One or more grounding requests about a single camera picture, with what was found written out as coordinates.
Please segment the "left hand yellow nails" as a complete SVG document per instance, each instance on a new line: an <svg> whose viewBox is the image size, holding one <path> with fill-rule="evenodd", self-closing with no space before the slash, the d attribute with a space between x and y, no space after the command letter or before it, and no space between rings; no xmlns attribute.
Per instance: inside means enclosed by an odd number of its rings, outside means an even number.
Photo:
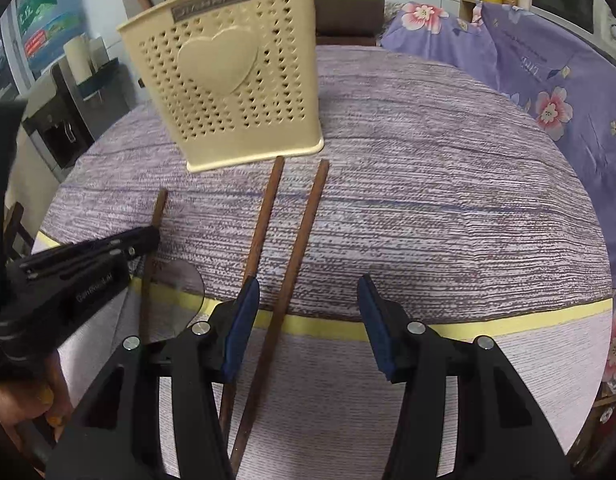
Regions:
<svg viewBox="0 0 616 480"><path fill-rule="evenodd" d="M27 458L32 454L17 426L42 417L53 428L54 438L57 439L72 412L73 405L57 351L45 359L40 378L0 383L0 427L9 441Z"/></svg>

